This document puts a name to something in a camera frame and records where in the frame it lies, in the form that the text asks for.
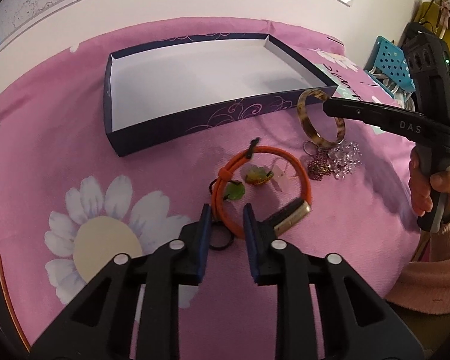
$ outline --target wall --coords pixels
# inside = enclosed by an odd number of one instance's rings
[[[22,26],[0,50],[0,93],[48,57],[94,36],[147,21],[233,16],[299,25],[341,39],[364,65],[378,35],[398,40],[417,0],[63,0]]]

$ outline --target person's hand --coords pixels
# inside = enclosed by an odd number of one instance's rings
[[[450,170],[439,172],[428,180],[420,171],[420,159],[415,149],[410,153],[410,187],[412,197],[412,208],[418,216],[425,215],[425,212],[432,211],[433,203],[430,197],[431,188],[437,192],[448,193],[447,206],[444,216],[450,215]]]

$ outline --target orange wristband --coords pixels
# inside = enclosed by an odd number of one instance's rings
[[[278,149],[276,147],[270,147],[270,146],[256,146],[253,148],[250,148],[248,150],[244,150],[241,153],[237,154],[235,157],[233,157],[227,165],[225,165],[222,169],[218,172],[218,178],[214,185],[214,190],[211,195],[211,209],[212,212],[218,220],[222,221],[223,224],[228,227],[228,229],[235,234],[238,238],[244,239],[245,234],[243,232],[243,228],[239,226],[237,223],[232,221],[227,213],[224,210],[224,201],[223,201],[223,195],[225,191],[225,187],[229,181],[232,180],[233,174],[235,171],[240,168],[242,165],[246,164],[248,161],[250,161],[250,158],[247,158],[247,154],[251,153],[251,150],[253,153],[268,153],[277,155],[279,157],[282,157],[286,161],[288,161],[293,168],[296,171],[296,174],[298,175],[300,179],[300,185],[301,185],[301,193],[300,198],[303,199],[305,202],[307,202],[309,205],[311,205],[312,200],[312,193],[311,193],[311,185],[310,185],[310,179],[308,178],[308,175],[303,168],[301,162],[296,159],[294,156],[286,152],[285,150]]]

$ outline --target pink sweater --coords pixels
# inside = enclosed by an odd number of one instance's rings
[[[450,313],[450,222],[430,237],[430,262],[410,262],[387,301],[426,314]]]

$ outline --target pink tag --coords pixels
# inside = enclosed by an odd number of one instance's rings
[[[281,192],[286,192],[290,187],[290,179],[285,174],[285,171],[280,169],[277,164],[274,164],[271,171],[274,173],[272,180],[275,181],[275,185]]]

